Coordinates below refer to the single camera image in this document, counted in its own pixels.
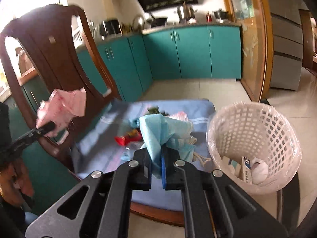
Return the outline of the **person's left hand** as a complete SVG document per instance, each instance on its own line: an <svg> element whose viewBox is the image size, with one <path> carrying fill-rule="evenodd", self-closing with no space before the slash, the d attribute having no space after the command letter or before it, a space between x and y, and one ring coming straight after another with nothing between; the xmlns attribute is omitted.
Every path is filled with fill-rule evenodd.
<svg viewBox="0 0 317 238"><path fill-rule="evenodd" d="M1 170L1 197L14 207L21 207L25 202L22 194L33 197L34 189L29 171L20 157Z"/></svg>

